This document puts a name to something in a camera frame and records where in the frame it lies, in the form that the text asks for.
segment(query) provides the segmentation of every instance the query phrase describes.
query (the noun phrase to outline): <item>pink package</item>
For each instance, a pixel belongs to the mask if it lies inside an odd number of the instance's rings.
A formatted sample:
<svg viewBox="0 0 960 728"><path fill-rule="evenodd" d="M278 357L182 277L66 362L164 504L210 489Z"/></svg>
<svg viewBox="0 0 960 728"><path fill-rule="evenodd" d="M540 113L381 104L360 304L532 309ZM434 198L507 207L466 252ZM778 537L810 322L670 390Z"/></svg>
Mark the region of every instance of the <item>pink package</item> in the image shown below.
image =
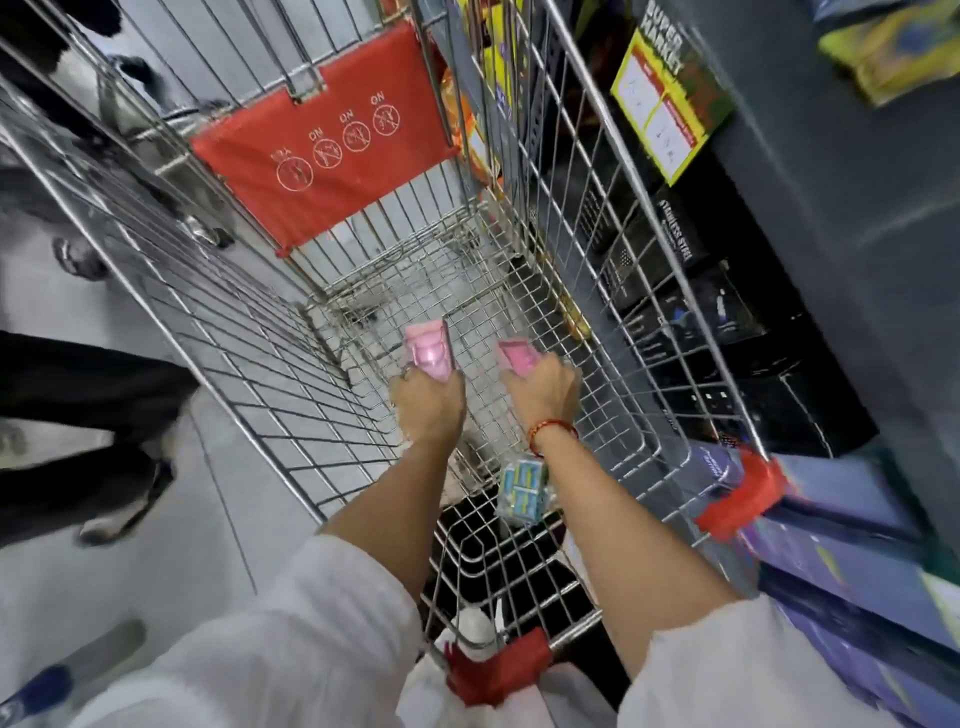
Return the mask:
<svg viewBox="0 0 960 728"><path fill-rule="evenodd" d="M415 364L438 381L447 381L453 373L453 349L444 321L412 324L403 332L407 362Z"/></svg>
<svg viewBox="0 0 960 728"><path fill-rule="evenodd" d="M526 377L543 358L527 339L497 339L496 361L500 369L510 369Z"/></svg>

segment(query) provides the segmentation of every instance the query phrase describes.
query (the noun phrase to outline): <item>shelf price tag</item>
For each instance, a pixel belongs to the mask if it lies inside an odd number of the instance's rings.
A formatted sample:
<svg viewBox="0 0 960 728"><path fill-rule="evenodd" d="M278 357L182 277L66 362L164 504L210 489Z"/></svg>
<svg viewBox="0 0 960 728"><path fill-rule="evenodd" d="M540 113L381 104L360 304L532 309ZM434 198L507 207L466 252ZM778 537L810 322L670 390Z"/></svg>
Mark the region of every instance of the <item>shelf price tag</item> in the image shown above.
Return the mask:
<svg viewBox="0 0 960 728"><path fill-rule="evenodd" d="M683 27L659 0L647 0L611 91L668 184L733 110Z"/></svg>

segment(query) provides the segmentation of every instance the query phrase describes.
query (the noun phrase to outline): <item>warning icon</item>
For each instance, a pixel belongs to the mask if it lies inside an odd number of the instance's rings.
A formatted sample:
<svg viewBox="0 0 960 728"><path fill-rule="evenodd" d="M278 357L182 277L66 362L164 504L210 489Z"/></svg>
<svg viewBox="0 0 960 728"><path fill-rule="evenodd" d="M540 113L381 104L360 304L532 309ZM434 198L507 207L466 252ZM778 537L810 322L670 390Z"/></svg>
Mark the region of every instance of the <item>warning icon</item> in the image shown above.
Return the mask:
<svg viewBox="0 0 960 728"><path fill-rule="evenodd" d="M383 104L373 112L373 128L381 136L392 136L400 128L400 112L393 104Z"/></svg>
<svg viewBox="0 0 960 728"><path fill-rule="evenodd" d="M333 139L321 139L313 146L313 158L324 169L333 169L344 158L344 150Z"/></svg>
<svg viewBox="0 0 960 728"><path fill-rule="evenodd" d="M344 145L351 152L363 152L370 146L370 127L362 121L351 121L344 127Z"/></svg>
<svg viewBox="0 0 960 728"><path fill-rule="evenodd" d="M303 157L289 157L276 166L276 181L290 192L302 192L313 184L313 167Z"/></svg>

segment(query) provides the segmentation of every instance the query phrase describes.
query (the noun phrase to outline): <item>white sleeve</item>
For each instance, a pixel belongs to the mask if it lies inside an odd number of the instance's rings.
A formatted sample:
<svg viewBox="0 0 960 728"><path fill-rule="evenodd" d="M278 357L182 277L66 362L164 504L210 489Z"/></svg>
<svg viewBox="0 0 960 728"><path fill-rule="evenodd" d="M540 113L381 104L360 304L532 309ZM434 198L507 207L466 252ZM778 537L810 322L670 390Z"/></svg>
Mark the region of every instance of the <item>white sleeve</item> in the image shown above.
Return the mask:
<svg viewBox="0 0 960 728"><path fill-rule="evenodd" d="M618 728L844 728L897 722L847 692L767 596L654 635Z"/></svg>
<svg viewBox="0 0 960 728"><path fill-rule="evenodd" d="M315 536L251 609L187 635L71 728L396 726L420 638L416 605L388 571Z"/></svg>

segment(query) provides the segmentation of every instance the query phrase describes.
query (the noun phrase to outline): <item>black pants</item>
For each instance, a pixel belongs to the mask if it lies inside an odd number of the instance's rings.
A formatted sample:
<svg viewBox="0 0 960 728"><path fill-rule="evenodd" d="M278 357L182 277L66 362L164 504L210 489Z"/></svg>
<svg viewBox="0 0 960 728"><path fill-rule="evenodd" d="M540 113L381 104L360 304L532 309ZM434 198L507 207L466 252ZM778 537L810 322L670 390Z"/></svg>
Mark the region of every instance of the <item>black pants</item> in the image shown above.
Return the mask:
<svg viewBox="0 0 960 728"><path fill-rule="evenodd" d="M0 547L142 497L156 461L141 446L177 419L197 386L166 361L0 331L0 417L114 433L108 448L0 471Z"/></svg>

